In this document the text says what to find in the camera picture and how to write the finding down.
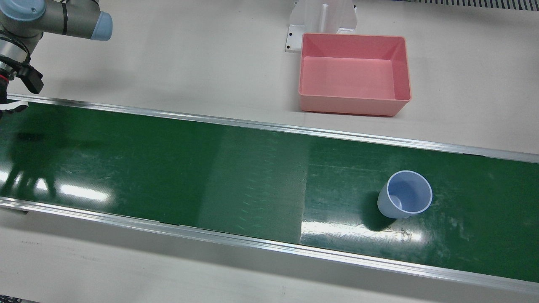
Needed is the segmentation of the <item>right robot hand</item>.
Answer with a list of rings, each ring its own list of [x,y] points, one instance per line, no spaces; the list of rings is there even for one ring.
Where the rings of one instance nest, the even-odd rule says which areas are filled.
[[[26,101],[8,101],[7,87],[8,87],[8,82],[2,80],[0,83],[0,117],[1,118],[4,115],[4,113],[21,112],[27,109],[28,107],[28,103]]]

